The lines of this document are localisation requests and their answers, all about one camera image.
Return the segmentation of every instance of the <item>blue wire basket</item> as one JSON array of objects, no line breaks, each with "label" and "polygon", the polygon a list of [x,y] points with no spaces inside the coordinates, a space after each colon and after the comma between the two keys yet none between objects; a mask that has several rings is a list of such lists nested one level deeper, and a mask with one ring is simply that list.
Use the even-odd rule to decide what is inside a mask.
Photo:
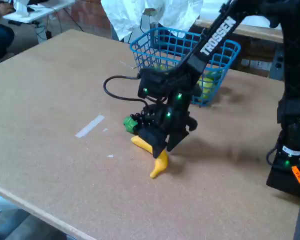
[{"label": "blue wire basket", "polygon": [[[168,70],[175,67],[200,40],[200,34],[167,28],[152,28],[130,44],[139,71],[144,67]],[[200,97],[193,96],[192,103],[209,105],[216,95],[241,46],[226,40],[213,55],[204,69],[198,84],[202,89]]]}]

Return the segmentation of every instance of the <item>toy banana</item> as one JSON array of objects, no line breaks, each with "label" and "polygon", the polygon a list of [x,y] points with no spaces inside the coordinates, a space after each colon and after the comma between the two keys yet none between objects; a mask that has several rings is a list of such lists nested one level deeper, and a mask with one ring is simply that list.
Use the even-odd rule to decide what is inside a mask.
[{"label": "toy banana", "polygon": [[[148,151],[152,154],[152,146],[142,140],[139,136],[133,136],[131,141],[138,147]],[[168,166],[168,153],[163,150],[159,157],[154,161],[154,169],[150,173],[150,178],[154,179],[159,173],[165,170]]]}]

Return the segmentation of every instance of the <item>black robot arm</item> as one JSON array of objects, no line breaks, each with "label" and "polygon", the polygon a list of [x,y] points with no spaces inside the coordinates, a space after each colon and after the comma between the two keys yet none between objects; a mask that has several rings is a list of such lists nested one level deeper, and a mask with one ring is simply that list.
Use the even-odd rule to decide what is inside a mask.
[{"label": "black robot arm", "polygon": [[197,81],[218,46],[245,17],[252,15],[265,16],[282,27],[285,91],[277,109],[282,131],[273,152],[277,150],[276,158],[283,162],[288,158],[291,164],[300,163],[300,0],[229,0],[211,27],[202,32],[198,44],[175,68],[140,71],[138,96],[151,97],[155,104],[143,109],[144,124],[137,134],[152,146],[153,157],[165,148],[171,151],[189,134],[188,130],[196,129],[197,122],[188,109],[192,96],[202,92]]}]

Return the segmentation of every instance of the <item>black cable wire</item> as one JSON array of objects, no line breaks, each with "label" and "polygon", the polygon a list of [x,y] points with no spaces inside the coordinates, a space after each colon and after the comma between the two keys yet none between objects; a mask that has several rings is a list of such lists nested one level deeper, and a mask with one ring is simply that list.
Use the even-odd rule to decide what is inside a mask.
[{"label": "black cable wire", "polygon": [[115,99],[119,99],[119,100],[124,100],[124,101],[132,101],[132,102],[141,102],[144,103],[145,107],[148,108],[149,105],[148,103],[143,100],[143,99],[139,99],[139,98],[130,98],[130,97],[124,97],[124,96],[117,96],[114,95],[113,93],[109,92],[107,90],[107,83],[112,80],[112,79],[131,79],[131,80],[138,80],[140,79],[139,77],[133,77],[133,76],[122,76],[122,75],[115,75],[115,76],[111,76],[109,78],[107,78],[104,83],[103,83],[103,89],[105,91],[106,94],[108,94],[110,97],[113,97]]},{"label": "black cable wire", "polygon": [[143,16],[141,16],[141,20],[140,20],[140,30],[141,30],[141,32],[142,32],[143,34],[145,34],[145,32],[141,29],[141,25],[142,25],[142,17],[143,17]]},{"label": "black cable wire", "polygon": [[127,43],[129,43],[130,42],[130,39],[131,39],[131,35],[132,35],[132,33],[133,33],[134,31],[132,31],[131,32],[131,34],[130,34],[130,37],[129,37],[129,39],[128,39],[128,42]]},{"label": "black cable wire", "polygon": [[70,13],[68,13],[68,11],[64,8],[63,9],[65,12],[66,12],[66,14],[68,14],[68,16],[71,18],[71,20],[78,26],[78,28],[80,28],[80,30],[82,31],[82,32],[85,32],[83,29],[82,29],[82,27],[74,20],[74,18],[70,15]]},{"label": "black cable wire", "polygon": [[46,28],[45,27],[43,27],[43,30],[41,31],[41,32],[35,32],[36,33],[36,35],[39,37],[39,38],[41,38],[42,40],[48,40],[47,38],[43,38],[42,36],[40,36],[40,34],[42,34],[44,31],[46,31]]}]

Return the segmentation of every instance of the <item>table surface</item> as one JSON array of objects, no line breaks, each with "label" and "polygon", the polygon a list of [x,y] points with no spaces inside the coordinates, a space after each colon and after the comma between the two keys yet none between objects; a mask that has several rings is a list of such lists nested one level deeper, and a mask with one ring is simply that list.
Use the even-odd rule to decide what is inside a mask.
[{"label": "table surface", "polygon": [[[195,24],[197,26],[203,28],[209,28],[212,23],[212,21],[204,19],[198,19],[195,21]],[[276,43],[283,43],[282,31],[278,29],[240,24],[239,27],[236,28],[234,33],[247,37],[273,41]]]},{"label": "table surface", "polygon": [[5,15],[3,18],[7,20],[17,21],[28,24],[40,18],[46,17],[53,12],[64,9],[75,4],[76,0],[49,0],[47,2],[38,3],[37,5],[29,5],[34,11],[29,13],[29,16],[23,17],[15,12]]},{"label": "table surface", "polygon": [[[120,61],[134,64],[128,44],[71,30],[0,63],[0,195],[79,240],[292,239],[299,200],[266,186],[283,83],[229,70],[151,179],[122,124],[143,105],[103,90],[136,75]],[[136,97],[138,81],[108,89]]]}]

